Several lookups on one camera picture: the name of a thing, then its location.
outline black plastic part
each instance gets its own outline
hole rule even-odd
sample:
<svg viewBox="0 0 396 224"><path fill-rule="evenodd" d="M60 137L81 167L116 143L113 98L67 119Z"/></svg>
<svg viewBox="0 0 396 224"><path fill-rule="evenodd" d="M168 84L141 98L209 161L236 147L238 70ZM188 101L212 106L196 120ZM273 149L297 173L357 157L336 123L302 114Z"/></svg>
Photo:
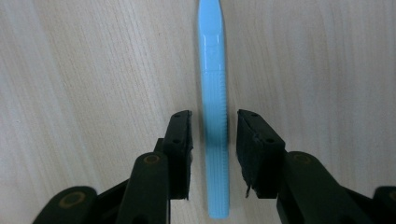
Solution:
<svg viewBox="0 0 396 224"><path fill-rule="evenodd" d="M295 200L304 223L373 223L315 157L289 152L282 177L289 187L289 198ZM288 196L279 194L279 198L286 201Z"/></svg>
<svg viewBox="0 0 396 224"><path fill-rule="evenodd" d="M99 224L115 223L127 184L125 180L97 197L95 214L99 216Z"/></svg>
<svg viewBox="0 0 396 224"><path fill-rule="evenodd" d="M35 219L34 224L96 223L93 206L96 191L90 187L73 187L55 195Z"/></svg>
<svg viewBox="0 0 396 224"><path fill-rule="evenodd" d="M396 187L377 188L373 203L382 212L381 223L396 223Z"/></svg>
<svg viewBox="0 0 396 224"><path fill-rule="evenodd" d="M304 224L303 214L285 182L280 187L276 208L283 224Z"/></svg>
<svg viewBox="0 0 396 224"><path fill-rule="evenodd" d="M161 152L138 157L116 223L169 223L168 159Z"/></svg>
<svg viewBox="0 0 396 224"><path fill-rule="evenodd" d="M238 111L236 154L247 183L247 196L252 188L258 198L276 198L285 153L285 142L260 115Z"/></svg>
<svg viewBox="0 0 396 224"><path fill-rule="evenodd" d="M170 199L188 199L192 150L189 110L178 112L171 117L162 143L163 153L169 160Z"/></svg>

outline toothbrush handle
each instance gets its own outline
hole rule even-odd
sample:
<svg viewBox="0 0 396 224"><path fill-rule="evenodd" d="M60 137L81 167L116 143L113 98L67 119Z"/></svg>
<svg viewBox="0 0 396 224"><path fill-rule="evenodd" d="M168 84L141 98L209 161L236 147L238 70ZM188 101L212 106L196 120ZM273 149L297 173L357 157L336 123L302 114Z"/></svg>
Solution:
<svg viewBox="0 0 396 224"><path fill-rule="evenodd" d="M225 72L203 72L202 93L208 211L212 218L225 218L230 203Z"/></svg>

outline light wooden table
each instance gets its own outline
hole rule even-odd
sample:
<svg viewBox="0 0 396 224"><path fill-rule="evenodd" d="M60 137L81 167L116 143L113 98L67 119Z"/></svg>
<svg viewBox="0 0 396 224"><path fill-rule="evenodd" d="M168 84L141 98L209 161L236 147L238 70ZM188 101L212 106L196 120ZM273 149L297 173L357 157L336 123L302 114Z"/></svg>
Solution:
<svg viewBox="0 0 396 224"><path fill-rule="evenodd" d="M172 223L279 223L276 201L244 197L239 108L342 185L367 196L396 185L394 1L221 4L231 213L216 221L206 208L198 1L0 1L0 223L32 222L63 189L120 183L185 109L191 199L172 202Z"/></svg>

